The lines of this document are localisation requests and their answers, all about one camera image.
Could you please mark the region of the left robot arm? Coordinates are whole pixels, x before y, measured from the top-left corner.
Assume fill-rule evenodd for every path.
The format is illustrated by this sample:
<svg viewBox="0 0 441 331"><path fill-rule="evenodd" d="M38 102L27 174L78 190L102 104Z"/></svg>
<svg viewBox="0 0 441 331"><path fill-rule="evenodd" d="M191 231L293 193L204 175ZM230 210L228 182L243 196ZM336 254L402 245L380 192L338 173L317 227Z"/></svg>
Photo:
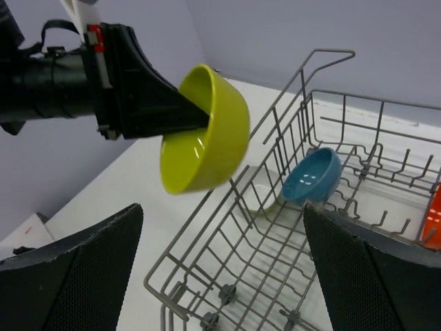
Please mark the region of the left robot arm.
<svg viewBox="0 0 441 331"><path fill-rule="evenodd" d="M145 57L133 28L101 20L94 1L64 1L68 19L44 29L80 36L73 50L23 48L21 29L1 3L1 128L28 121L94 116L107 140L140 139L206 128L209 115L184 97Z"/></svg>

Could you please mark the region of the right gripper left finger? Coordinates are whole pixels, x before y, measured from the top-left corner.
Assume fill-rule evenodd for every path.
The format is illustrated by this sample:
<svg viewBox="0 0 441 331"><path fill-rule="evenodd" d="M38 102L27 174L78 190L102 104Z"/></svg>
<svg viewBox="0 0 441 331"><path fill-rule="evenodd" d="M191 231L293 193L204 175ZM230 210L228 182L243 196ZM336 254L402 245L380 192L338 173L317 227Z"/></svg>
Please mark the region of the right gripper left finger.
<svg viewBox="0 0 441 331"><path fill-rule="evenodd" d="M143 227L133 203L1 261L2 330L115 330Z"/></svg>

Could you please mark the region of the lime green bowl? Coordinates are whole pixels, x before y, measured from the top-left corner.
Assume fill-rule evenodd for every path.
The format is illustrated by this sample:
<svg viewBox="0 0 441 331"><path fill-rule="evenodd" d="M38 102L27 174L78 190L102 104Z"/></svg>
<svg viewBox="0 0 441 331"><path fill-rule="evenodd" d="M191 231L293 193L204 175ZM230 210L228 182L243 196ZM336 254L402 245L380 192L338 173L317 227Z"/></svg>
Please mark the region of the lime green bowl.
<svg viewBox="0 0 441 331"><path fill-rule="evenodd" d="M238 169L249 143L247 102L206 64L194 67L178 91L204 111L206 128L165 135L161 142L161 181L169 194L210 190Z"/></svg>

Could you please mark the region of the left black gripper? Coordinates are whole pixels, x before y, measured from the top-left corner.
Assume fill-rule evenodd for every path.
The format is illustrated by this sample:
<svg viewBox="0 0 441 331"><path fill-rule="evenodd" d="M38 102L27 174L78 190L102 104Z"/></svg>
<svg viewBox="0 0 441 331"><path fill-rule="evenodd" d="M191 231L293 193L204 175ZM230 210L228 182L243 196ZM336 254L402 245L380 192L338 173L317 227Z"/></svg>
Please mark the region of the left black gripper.
<svg viewBox="0 0 441 331"><path fill-rule="evenodd" d="M105 139L148 138L208 126L209 115L153 68L133 28L89 23L82 37L91 104Z"/></svg>

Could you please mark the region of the grey wire dish rack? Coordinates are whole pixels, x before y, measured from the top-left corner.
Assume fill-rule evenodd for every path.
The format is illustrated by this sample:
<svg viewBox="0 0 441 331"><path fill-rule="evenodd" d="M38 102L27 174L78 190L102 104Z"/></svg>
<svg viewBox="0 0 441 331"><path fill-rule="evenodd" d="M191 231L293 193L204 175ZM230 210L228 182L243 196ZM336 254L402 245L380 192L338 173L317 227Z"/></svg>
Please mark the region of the grey wire dish rack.
<svg viewBox="0 0 441 331"><path fill-rule="evenodd" d="M256 122L241 169L211 190L147 273L162 330L334 330L304 225L314 203L411 246L440 182L440 107L319 88L318 72L354 57L316 49ZM283 199L250 214L236 184L249 166L289 173L318 148L342 164L322 203Z"/></svg>

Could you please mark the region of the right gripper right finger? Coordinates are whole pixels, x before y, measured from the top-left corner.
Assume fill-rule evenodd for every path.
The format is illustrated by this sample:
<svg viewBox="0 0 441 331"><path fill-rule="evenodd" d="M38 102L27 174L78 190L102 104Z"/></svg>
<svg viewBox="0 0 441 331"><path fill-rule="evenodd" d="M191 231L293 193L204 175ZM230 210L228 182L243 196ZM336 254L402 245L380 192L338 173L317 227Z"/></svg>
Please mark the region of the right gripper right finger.
<svg viewBox="0 0 441 331"><path fill-rule="evenodd" d="M440 254L310 202L304 225L334 330L440 329Z"/></svg>

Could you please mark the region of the blue bowl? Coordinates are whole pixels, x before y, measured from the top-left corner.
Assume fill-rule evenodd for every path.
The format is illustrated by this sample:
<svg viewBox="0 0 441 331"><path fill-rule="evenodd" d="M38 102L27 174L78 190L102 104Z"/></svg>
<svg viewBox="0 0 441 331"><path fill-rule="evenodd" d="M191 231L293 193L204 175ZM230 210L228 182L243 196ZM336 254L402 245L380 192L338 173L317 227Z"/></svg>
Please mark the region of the blue bowl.
<svg viewBox="0 0 441 331"><path fill-rule="evenodd" d="M337 189L342 164L337 153L328 147L307 155L289 173L283 184L284 200L304 205L307 201L325 202Z"/></svg>

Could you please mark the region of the white square bowl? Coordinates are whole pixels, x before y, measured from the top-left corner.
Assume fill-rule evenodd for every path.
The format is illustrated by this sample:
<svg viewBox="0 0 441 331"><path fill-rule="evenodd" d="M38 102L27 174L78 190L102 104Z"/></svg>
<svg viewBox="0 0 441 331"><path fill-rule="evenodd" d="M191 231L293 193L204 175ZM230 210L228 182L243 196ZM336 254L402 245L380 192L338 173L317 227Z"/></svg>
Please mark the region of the white square bowl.
<svg viewBox="0 0 441 331"><path fill-rule="evenodd" d="M250 214L269 212L276 203L282 201L282 186L278 172L265 165L251 165L236 184L238 193L241 193L239 206Z"/></svg>

